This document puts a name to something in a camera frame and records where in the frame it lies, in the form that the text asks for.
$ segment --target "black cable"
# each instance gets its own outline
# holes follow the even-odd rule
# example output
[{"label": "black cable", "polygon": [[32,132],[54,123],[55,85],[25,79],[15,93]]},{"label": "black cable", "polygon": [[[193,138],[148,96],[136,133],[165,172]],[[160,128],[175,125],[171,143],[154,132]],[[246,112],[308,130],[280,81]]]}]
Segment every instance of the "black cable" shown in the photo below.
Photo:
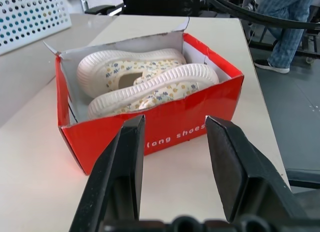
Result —
[{"label": "black cable", "polygon": [[279,19],[266,15],[261,15],[256,12],[243,9],[227,0],[207,0],[209,3],[213,4],[219,10],[230,14],[231,16],[264,25],[266,27],[276,27],[284,29],[308,29],[308,30],[320,30],[320,24],[315,23],[304,23],[291,21],[287,19]]}]

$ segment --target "shoe box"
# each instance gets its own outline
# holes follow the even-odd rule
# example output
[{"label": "shoe box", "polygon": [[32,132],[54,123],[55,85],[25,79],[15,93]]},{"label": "shoe box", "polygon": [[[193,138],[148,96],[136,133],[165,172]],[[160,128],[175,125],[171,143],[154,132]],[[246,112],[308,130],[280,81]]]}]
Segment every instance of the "shoe box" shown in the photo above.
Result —
[{"label": "shoe box", "polygon": [[[231,120],[244,80],[241,71],[183,30],[64,52],[47,47],[56,55],[58,128],[87,175],[123,123],[137,115],[144,114],[146,118],[145,155],[205,134],[206,115]],[[80,89],[77,81],[77,67],[84,57],[103,50],[142,53],[166,48],[181,51],[187,63],[207,64],[214,68],[219,84],[148,110],[88,119],[92,98]]]}]

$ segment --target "jeans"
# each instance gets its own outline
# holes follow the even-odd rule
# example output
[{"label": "jeans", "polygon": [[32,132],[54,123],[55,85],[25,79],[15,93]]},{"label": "jeans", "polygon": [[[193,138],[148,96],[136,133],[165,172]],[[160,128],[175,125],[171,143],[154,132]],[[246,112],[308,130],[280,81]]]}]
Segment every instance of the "jeans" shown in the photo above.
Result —
[{"label": "jeans", "polygon": [[[306,22],[312,2],[313,0],[263,0],[257,12],[271,17]],[[268,58],[269,64],[277,68],[289,68],[304,30],[270,28],[269,31],[278,40]]]}]

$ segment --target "children's shoe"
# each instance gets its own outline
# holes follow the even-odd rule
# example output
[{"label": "children's shoe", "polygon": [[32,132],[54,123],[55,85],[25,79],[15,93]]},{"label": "children's shoe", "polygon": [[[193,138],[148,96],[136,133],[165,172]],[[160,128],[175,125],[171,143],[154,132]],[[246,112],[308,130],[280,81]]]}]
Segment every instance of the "children's shoe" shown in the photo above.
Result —
[{"label": "children's shoe", "polygon": [[271,70],[277,73],[287,74],[290,72],[290,68],[276,68],[270,65],[267,60],[255,60],[254,65],[258,68]]},{"label": "children's shoe", "polygon": [[95,98],[89,104],[88,117],[96,119],[152,108],[168,101],[183,99],[217,83],[219,79],[213,68],[204,64],[182,65],[147,81]]},{"label": "children's shoe", "polygon": [[77,79],[82,90],[92,98],[132,86],[133,81],[151,70],[167,70],[186,64],[176,49],[147,53],[106,50],[92,53],[79,63]]}]

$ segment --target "perforated plastic panel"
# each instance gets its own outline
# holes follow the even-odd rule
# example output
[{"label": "perforated plastic panel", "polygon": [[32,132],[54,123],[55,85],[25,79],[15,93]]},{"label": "perforated plastic panel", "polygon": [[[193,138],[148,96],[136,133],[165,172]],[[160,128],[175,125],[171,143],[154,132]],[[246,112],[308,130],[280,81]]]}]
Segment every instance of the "perforated plastic panel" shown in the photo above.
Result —
[{"label": "perforated plastic panel", "polygon": [[65,0],[0,0],[0,55],[70,26]]}]

